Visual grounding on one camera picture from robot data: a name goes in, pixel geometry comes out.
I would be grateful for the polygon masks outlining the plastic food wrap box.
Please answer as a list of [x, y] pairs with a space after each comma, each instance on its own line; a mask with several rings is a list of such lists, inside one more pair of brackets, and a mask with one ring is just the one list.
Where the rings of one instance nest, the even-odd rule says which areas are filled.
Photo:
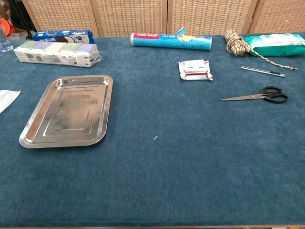
[[185, 27], [181, 27], [176, 34], [156, 34], [133, 32], [130, 36], [132, 46], [162, 47], [178, 49], [211, 49], [211, 36], [185, 35]]

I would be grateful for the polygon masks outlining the blue cookie box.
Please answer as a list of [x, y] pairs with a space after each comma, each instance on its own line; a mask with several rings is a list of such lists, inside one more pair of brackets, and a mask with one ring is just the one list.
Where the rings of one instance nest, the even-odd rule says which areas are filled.
[[93, 33], [88, 29], [65, 31], [37, 31], [32, 39], [46, 42], [95, 43]]

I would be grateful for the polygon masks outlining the clear plastic water bottle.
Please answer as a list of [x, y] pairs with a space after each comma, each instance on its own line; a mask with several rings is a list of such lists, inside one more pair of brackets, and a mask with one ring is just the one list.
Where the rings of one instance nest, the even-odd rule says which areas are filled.
[[3, 26], [0, 24], [0, 52], [8, 52], [13, 50], [13, 45], [8, 40]]

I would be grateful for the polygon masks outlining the white paper sheet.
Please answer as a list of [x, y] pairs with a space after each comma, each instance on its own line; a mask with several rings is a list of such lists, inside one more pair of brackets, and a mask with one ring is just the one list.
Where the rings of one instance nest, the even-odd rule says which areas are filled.
[[10, 106], [21, 91], [0, 90], [0, 114]]

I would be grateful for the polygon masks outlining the green wet wipes pack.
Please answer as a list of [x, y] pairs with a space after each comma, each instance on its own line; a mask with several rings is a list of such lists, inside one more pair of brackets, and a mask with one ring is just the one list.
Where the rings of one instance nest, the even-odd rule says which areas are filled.
[[305, 39], [298, 33], [248, 36], [244, 40], [263, 57], [305, 55]]

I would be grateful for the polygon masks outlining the stainless steel tray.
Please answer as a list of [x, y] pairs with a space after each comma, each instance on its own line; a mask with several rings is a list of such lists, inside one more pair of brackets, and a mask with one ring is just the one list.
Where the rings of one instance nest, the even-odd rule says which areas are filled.
[[89, 146], [106, 134], [113, 79], [64, 76], [50, 82], [24, 127], [25, 148]]

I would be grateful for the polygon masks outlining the white red small packet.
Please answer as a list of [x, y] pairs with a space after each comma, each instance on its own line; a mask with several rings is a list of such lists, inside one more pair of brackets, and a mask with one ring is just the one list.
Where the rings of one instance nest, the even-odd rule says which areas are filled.
[[209, 61], [203, 59], [178, 62], [180, 78], [185, 81], [213, 81]]

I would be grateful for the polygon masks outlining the silver pen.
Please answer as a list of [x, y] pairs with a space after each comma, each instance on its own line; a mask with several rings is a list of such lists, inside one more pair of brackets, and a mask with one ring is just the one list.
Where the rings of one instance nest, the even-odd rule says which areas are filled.
[[241, 66], [241, 69], [248, 70], [248, 71], [252, 71], [252, 72], [263, 73], [263, 74], [267, 74], [267, 75], [273, 75], [273, 76], [285, 78], [285, 74], [279, 73], [279, 72], [268, 71], [268, 70], [261, 70], [261, 69], [246, 67], [246, 66]]

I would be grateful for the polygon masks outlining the black handled scissors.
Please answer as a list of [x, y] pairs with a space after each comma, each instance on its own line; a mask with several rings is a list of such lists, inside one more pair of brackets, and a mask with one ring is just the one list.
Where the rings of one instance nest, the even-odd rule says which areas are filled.
[[282, 93], [282, 89], [276, 86], [264, 87], [260, 93], [244, 95], [238, 97], [230, 97], [221, 99], [221, 101], [241, 101], [241, 100], [255, 100], [263, 99], [274, 104], [282, 104], [288, 101], [288, 95]]

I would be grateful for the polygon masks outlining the pastel tissue multipack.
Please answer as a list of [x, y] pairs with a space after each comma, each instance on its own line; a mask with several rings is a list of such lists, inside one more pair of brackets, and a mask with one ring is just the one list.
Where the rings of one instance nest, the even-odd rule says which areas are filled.
[[20, 62], [91, 67], [102, 60], [96, 44], [26, 41], [13, 50]]

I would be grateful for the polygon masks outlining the blue table cloth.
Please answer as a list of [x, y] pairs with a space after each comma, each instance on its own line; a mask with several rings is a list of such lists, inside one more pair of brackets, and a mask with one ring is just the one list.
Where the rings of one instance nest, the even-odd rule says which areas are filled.
[[[0, 114], [0, 227], [305, 224], [305, 56], [274, 59], [292, 72], [229, 54], [222, 36], [208, 52], [96, 44], [103, 59], [91, 68], [0, 52], [0, 90], [21, 91]], [[182, 80], [178, 62], [199, 59], [213, 81]], [[19, 144], [50, 81], [95, 74], [113, 78], [99, 143]], [[267, 86], [288, 101], [221, 101]]]

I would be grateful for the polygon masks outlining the orange round object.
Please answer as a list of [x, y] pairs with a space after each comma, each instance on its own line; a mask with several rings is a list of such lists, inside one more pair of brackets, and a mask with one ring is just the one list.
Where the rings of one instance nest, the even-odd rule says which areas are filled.
[[12, 33], [15, 33], [15, 27], [7, 20], [0, 19], [0, 25], [4, 28], [5, 34], [9, 37]]

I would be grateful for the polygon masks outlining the black tripod stand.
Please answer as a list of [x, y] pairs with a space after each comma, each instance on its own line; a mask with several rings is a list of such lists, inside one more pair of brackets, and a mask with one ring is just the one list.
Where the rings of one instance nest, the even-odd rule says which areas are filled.
[[21, 21], [22, 26], [27, 32], [27, 40], [32, 40], [32, 33], [31, 33], [31, 27], [32, 27], [32, 21], [31, 18], [23, 4], [22, 0], [14, 0], [16, 11], [18, 13], [18, 17]]

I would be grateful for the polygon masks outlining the woven wooden folding screen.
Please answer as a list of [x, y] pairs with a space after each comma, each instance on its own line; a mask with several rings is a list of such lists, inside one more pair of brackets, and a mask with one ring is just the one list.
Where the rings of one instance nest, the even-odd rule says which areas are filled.
[[37, 30], [218, 35], [305, 32], [305, 0], [22, 0]]

